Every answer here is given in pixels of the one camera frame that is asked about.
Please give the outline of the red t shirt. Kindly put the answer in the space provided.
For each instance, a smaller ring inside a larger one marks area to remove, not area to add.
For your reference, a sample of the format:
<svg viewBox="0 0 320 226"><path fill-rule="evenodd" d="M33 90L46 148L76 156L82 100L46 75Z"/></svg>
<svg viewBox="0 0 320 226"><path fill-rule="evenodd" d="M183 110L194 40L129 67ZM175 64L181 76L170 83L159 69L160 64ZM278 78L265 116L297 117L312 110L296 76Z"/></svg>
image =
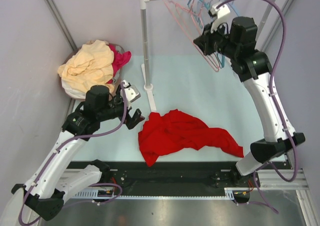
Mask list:
<svg viewBox="0 0 320 226"><path fill-rule="evenodd" d="M208 127L200 119L178 109L163 116L151 112L138 133L138 144L148 167L153 166L160 156L185 148L200 150L205 146L216 147L227 154L244 157L243 147L227 130Z"/></svg>

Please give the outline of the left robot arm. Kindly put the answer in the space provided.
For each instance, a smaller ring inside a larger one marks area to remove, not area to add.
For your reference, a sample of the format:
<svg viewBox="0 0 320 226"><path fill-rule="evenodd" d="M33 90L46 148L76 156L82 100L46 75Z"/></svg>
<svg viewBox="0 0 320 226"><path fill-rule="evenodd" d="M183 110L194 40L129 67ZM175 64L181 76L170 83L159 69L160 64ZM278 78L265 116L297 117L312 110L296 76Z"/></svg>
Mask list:
<svg viewBox="0 0 320 226"><path fill-rule="evenodd" d="M74 112L65 120L61 132L37 172L24 184L16 184L12 193L23 190L23 205L34 211L39 218L49 221L56 217L65 203L83 189L93 186L122 188L111 182L110 167L94 160L85 169L67 180L61 176L76 153L93 137L100 137L97 131L101 123L118 118L120 124L106 135L116 132L123 125L133 129L144 120L140 109L130 116L131 103L140 97L134 85L123 80L114 96L108 87L92 86Z"/></svg>

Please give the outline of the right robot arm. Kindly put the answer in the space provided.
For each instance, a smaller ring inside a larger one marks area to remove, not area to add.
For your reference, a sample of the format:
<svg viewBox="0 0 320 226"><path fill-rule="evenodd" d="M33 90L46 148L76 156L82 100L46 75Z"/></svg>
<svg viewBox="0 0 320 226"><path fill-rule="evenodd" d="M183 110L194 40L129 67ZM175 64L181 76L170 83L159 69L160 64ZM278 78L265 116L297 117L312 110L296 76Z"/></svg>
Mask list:
<svg viewBox="0 0 320 226"><path fill-rule="evenodd" d="M266 53L255 48L258 27L254 20L236 17L229 32L225 31L227 27L226 23L216 26L211 22L193 42L206 56L219 53L230 60L232 70L249 92L258 112L264 138L250 145L250 152L236 163L236 171L230 174L235 186L243 186L249 174L301 145L306 138L296 132L283 111Z"/></svg>

